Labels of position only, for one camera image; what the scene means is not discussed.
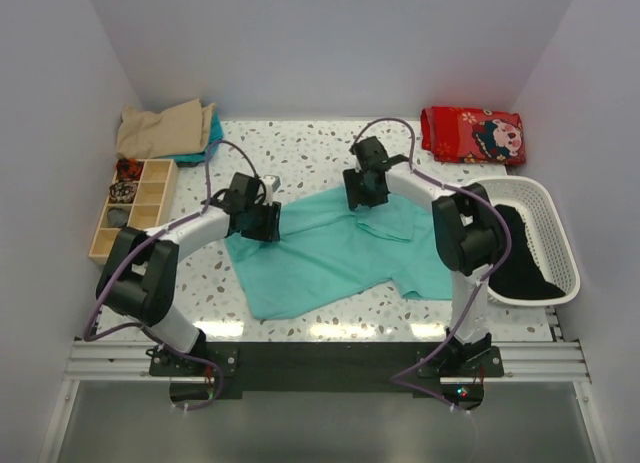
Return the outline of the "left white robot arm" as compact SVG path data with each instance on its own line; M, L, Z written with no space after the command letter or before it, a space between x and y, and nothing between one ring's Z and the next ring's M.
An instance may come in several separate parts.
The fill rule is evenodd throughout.
M207 363L206 336L174 305L179 263L206 245L233 235L277 242L280 178L235 173L227 188L209 192L201 207L147 230L121 229L99 283L97 306L129 319L173 350L171 361L185 375Z

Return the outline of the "mint green t shirt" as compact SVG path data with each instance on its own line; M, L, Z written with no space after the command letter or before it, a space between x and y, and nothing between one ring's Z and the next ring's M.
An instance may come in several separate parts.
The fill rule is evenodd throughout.
M225 241L256 319L296 318L388 281L408 299L452 296L430 212L401 196L352 211L344 189L330 189L285 205L279 232Z

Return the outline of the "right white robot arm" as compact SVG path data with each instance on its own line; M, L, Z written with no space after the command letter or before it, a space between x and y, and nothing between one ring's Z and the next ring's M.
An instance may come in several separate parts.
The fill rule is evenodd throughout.
M441 182L415 169L408 157L390 156L375 137L354 143L350 153L356 167L343 172L350 209L385 204L393 194L431 210L437 254L451 272L452 319L445 340L423 362L469 375L491 350L488 286L511 250L508 225L478 183Z

